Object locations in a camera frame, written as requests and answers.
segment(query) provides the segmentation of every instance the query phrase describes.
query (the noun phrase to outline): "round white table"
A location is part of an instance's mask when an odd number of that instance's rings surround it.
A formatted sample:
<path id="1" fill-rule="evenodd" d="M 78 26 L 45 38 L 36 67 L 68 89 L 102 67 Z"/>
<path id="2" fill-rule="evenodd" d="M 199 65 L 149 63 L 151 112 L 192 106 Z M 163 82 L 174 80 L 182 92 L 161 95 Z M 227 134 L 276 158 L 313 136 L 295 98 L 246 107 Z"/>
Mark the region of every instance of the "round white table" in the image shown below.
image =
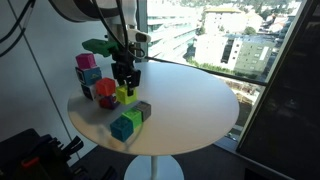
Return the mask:
<path id="1" fill-rule="evenodd" d="M 98 145 L 139 155 L 125 179 L 184 179 L 171 155 L 206 147 L 226 135 L 238 118 L 236 96 L 223 81 L 192 67 L 170 63 L 137 63 L 135 67 L 141 70 L 138 100 L 151 104 L 151 116 L 126 142 L 113 138 L 109 126 L 137 102 L 102 109 L 79 88 L 69 99 L 70 120 Z M 113 78 L 111 67 L 102 69 L 102 74 Z"/>

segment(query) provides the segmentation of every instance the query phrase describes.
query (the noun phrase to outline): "lime green cube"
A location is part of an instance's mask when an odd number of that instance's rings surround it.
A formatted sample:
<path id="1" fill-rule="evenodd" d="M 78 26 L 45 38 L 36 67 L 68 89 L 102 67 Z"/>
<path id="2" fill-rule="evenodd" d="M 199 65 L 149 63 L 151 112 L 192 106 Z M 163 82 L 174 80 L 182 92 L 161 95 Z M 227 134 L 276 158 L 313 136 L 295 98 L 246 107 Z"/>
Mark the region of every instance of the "lime green cube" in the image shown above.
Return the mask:
<path id="1" fill-rule="evenodd" d="M 136 109 L 129 109 L 122 113 L 122 116 L 127 117 L 133 123 L 133 128 L 136 128 L 142 124 L 142 113 Z"/>
<path id="2" fill-rule="evenodd" d="M 137 90 L 136 88 L 133 90 L 133 95 L 128 96 L 127 95 L 127 86 L 118 86 L 116 88 L 116 97 L 117 101 L 119 101 L 121 104 L 127 105 L 130 103 L 133 103 L 137 100 Z"/>

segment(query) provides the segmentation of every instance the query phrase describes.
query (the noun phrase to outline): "table base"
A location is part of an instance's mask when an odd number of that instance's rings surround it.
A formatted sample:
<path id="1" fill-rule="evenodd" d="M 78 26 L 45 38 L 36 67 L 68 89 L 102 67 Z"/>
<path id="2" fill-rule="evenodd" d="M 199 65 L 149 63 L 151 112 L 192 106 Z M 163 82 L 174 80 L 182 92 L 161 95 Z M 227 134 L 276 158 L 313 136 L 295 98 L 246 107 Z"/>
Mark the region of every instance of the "table base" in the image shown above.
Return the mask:
<path id="1" fill-rule="evenodd" d="M 128 166 L 125 180 L 183 180 L 179 163 L 172 156 L 157 156 L 156 177 L 151 177 L 151 156 L 137 156 Z"/>

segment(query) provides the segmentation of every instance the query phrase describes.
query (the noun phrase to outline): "city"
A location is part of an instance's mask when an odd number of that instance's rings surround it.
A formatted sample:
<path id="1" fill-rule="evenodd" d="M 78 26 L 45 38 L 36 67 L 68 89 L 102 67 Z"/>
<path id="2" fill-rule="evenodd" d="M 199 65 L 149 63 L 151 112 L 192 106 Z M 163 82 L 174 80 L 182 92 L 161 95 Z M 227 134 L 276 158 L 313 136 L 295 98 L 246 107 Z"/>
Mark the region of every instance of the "city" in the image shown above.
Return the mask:
<path id="1" fill-rule="evenodd" d="M 150 57 L 267 82 L 300 0 L 150 0 Z M 234 91 L 237 140 L 262 87 L 217 76 Z"/>

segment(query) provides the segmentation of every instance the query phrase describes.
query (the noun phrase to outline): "magenta cube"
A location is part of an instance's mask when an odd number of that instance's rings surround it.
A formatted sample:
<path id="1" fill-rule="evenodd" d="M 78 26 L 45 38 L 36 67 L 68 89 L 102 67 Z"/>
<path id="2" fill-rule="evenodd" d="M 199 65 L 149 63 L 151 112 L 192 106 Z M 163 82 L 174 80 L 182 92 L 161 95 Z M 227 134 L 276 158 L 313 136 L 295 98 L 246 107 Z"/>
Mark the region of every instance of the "magenta cube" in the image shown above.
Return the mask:
<path id="1" fill-rule="evenodd" d="M 94 55 L 91 53 L 82 53 L 76 56 L 79 69 L 91 69 L 97 66 Z"/>

